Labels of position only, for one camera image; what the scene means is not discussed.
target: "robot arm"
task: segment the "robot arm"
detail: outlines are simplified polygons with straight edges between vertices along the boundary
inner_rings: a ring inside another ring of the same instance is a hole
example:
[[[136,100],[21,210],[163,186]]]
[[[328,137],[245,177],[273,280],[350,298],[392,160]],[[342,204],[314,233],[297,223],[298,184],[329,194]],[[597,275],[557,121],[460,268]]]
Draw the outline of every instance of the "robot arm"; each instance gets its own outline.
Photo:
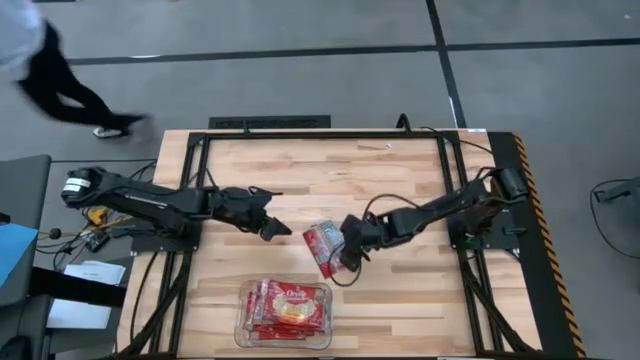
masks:
[[[491,192],[484,185],[487,178],[491,178]],[[362,258],[369,261],[370,250],[407,243],[427,225],[457,213],[464,215],[465,232],[481,234],[491,227],[491,219],[502,209],[527,196],[527,187],[515,169],[482,168],[464,188],[419,207],[403,207],[380,215],[367,213],[363,219],[348,215],[340,226],[345,241],[340,261],[356,271]]]
[[[106,206],[152,223],[156,229],[176,237],[190,231],[194,221],[214,219],[260,234],[269,241],[291,230],[264,209],[273,195],[250,187],[173,190],[111,173],[100,167],[70,171],[62,199],[70,208]]]

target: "black pants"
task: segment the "black pants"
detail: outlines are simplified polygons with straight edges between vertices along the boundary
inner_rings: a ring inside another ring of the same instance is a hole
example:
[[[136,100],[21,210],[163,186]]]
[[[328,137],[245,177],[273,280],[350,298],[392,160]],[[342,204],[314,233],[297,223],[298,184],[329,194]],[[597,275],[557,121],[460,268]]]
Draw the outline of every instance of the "black pants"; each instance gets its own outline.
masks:
[[[44,46],[31,58],[29,76],[18,81],[18,85],[42,111],[56,120],[120,128],[117,116],[111,113],[104,101],[73,75],[60,51],[60,37],[48,22]],[[83,107],[64,104],[60,95],[79,102]]]

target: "food packet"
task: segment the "food packet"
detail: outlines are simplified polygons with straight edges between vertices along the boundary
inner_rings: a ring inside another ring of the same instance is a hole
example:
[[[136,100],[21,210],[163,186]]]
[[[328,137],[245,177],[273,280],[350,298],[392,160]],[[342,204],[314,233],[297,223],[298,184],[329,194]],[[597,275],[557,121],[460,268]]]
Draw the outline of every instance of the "food packet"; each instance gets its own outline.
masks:
[[[241,347],[324,349],[331,342],[331,289],[265,279],[240,289],[234,338]]]
[[[336,250],[333,257],[329,259],[333,250],[344,244],[344,237],[334,223],[325,221],[314,225],[302,236],[325,279],[344,268],[340,263],[341,249]]]

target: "red snack package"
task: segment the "red snack package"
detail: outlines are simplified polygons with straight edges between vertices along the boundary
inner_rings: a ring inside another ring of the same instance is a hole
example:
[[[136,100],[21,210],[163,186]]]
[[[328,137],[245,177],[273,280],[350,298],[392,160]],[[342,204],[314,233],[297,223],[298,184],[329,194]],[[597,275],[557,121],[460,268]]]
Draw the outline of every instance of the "red snack package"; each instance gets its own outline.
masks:
[[[247,309],[243,325],[243,328],[245,328],[246,330],[251,330],[255,326],[253,324],[253,321],[257,298],[258,294],[255,290],[249,291],[249,295],[247,295]]]
[[[340,250],[336,251],[329,262],[331,252],[344,243],[342,233],[332,222],[320,223],[305,231],[302,236],[325,279],[344,267],[340,263]]]
[[[262,319],[300,329],[324,329],[324,307],[316,300],[323,293],[316,287],[269,280]]]
[[[260,331],[251,333],[254,340],[304,340],[307,336],[298,331],[291,329],[282,329],[277,327],[266,327]]]

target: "clear plastic tray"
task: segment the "clear plastic tray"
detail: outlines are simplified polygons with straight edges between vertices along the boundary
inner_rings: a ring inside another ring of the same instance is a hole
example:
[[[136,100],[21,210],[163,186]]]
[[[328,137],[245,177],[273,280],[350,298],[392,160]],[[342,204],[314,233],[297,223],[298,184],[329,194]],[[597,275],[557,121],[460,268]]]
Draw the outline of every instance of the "clear plastic tray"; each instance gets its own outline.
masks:
[[[245,328],[245,323],[249,314],[247,313],[247,305],[249,301],[249,293],[260,289],[262,281],[249,280],[242,284],[239,294],[239,306],[238,316],[236,317],[236,327],[234,332],[234,339],[236,344],[243,348],[251,347],[273,347],[273,348],[296,348],[296,349],[314,349],[322,350],[326,349],[331,344],[331,303],[333,301],[333,295],[331,288],[324,283],[292,283],[300,286],[311,286],[324,291],[323,316],[324,316],[324,329],[323,332],[313,332],[313,335],[307,335],[304,339],[269,339],[261,340],[257,336],[257,332],[250,331]]]

